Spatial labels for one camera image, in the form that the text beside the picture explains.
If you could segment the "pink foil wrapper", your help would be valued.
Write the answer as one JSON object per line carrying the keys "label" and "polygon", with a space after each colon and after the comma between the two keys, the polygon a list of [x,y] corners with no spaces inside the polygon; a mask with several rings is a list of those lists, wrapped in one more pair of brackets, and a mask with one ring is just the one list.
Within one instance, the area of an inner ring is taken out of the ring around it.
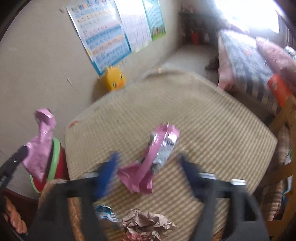
{"label": "pink foil wrapper", "polygon": [[51,153],[56,119],[48,108],[37,109],[35,111],[35,119],[39,131],[34,138],[27,142],[28,154],[22,164],[33,177],[42,181],[46,174],[48,159]]}
{"label": "pink foil wrapper", "polygon": [[119,179],[131,193],[152,193],[152,179],[165,166],[179,136],[178,128],[170,123],[158,126],[150,135],[143,157],[118,169]]}

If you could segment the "blue white snack bag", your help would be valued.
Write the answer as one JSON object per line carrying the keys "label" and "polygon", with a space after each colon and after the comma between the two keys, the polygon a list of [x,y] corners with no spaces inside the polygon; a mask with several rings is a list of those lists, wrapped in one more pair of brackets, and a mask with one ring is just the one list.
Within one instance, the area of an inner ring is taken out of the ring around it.
{"label": "blue white snack bag", "polygon": [[112,223],[119,222],[118,217],[112,208],[106,205],[95,206],[95,213],[99,220],[107,220]]}

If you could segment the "brown paper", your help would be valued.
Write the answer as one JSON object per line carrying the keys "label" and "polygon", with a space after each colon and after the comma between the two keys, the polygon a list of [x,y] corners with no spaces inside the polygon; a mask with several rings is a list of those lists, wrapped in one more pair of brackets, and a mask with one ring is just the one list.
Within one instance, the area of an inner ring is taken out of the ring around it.
{"label": "brown paper", "polygon": [[133,209],[123,219],[123,240],[163,240],[177,226],[162,214]]}

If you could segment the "red green-rimmed trash bin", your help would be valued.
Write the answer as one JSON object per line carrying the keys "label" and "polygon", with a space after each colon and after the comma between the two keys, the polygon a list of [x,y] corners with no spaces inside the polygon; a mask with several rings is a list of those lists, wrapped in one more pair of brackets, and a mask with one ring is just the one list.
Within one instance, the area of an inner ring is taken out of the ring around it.
{"label": "red green-rimmed trash bin", "polygon": [[47,162],[46,174],[42,181],[30,176],[30,181],[35,192],[40,194],[47,182],[54,179],[69,180],[65,149],[57,138],[53,138],[52,149]]}

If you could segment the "wooden chair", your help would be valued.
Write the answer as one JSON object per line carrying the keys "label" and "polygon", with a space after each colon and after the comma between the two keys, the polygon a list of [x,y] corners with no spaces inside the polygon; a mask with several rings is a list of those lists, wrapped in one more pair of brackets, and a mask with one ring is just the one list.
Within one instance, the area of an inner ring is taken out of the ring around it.
{"label": "wooden chair", "polygon": [[287,98],[268,127],[277,145],[257,187],[271,240],[295,240],[295,97]]}

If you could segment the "yellow checked tablecloth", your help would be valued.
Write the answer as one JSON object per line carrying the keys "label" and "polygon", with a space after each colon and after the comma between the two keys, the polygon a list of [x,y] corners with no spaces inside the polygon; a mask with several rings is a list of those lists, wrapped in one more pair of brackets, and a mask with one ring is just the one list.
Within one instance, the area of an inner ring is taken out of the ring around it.
{"label": "yellow checked tablecloth", "polygon": [[65,133],[69,177],[78,179],[118,152],[118,170],[100,203],[123,218],[133,209],[176,225],[188,240],[202,211],[180,155],[217,179],[243,179],[254,192],[277,139],[248,108],[194,73],[154,73],[111,92],[71,121]]}

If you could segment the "orange box on bed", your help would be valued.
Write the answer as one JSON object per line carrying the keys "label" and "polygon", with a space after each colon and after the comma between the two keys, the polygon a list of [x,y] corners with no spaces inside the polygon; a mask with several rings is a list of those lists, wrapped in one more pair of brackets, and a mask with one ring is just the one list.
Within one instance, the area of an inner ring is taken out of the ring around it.
{"label": "orange box on bed", "polygon": [[289,90],[286,84],[283,82],[281,77],[277,74],[274,74],[270,80],[267,82],[267,85],[273,95],[276,97],[280,107],[283,107],[290,96],[293,96],[293,93]]}

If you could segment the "yellow duck potty seat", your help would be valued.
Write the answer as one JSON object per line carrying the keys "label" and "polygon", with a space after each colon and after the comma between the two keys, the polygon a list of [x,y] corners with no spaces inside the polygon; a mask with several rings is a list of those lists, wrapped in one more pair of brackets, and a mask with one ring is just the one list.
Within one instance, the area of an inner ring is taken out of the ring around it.
{"label": "yellow duck potty seat", "polygon": [[125,87],[126,77],[117,67],[107,67],[100,82],[111,92]]}

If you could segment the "bed with plaid blanket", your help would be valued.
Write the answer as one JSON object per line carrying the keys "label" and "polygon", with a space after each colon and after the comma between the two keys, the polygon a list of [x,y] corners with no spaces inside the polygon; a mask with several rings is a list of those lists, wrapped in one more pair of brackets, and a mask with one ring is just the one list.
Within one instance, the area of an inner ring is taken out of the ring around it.
{"label": "bed with plaid blanket", "polygon": [[240,92],[272,114],[280,105],[267,82],[273,71],[257,50],[256,40],[232,30],[220,30],[218,38],[219,82],[225,91]]}

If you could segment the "pink quilt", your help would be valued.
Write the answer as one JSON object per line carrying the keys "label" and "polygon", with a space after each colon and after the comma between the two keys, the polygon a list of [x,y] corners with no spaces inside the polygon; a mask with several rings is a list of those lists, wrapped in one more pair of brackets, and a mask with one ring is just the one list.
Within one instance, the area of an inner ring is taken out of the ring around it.
{"label": "pink quilt", "polygon": [[270,68],[285,82],[290,91],[295,95],[295,61],[279,45],[256,37],[257,49],[266,59]]}

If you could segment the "red container on floor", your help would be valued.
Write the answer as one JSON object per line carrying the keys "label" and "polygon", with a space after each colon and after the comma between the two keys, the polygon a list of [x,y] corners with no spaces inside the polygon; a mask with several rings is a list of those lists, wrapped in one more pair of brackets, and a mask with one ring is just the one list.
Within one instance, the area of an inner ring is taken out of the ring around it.
{"label": "red container on floor", "polygon": [[191,33],[191,41],[192,41],[193,45],[199,45],[200,44],[200,34],[199,34],[199,32]]}

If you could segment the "blue pinyin wall poster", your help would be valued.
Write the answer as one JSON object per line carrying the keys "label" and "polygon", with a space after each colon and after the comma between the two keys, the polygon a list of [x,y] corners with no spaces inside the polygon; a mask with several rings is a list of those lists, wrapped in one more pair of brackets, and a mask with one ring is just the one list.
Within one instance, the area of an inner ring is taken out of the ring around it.
{"label": "blue pinyin wall poster", "polygon": [[82,1],[66,9],[98,75],[132,52],[114,1]]}

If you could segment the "white chart wall poster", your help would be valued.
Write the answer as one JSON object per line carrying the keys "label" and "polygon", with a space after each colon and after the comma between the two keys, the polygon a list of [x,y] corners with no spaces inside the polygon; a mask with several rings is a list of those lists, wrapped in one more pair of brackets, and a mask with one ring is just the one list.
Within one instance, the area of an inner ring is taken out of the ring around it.
{"label": "white chart wall poster", "polygon": [[132,52],[137,53],[152,41],[144,4],[141,0],[119,0],[115,4]]}

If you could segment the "green number wall poster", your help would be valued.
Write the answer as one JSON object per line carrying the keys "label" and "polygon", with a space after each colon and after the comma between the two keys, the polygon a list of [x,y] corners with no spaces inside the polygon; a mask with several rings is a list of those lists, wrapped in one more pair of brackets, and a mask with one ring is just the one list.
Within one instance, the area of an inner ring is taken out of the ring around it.
{"label": "green number wall poster", "polygon": [[144,4],[151,37],[152,40],[155,41],[166,34],[161,6],[158,0],[143,0],[142,2]]}

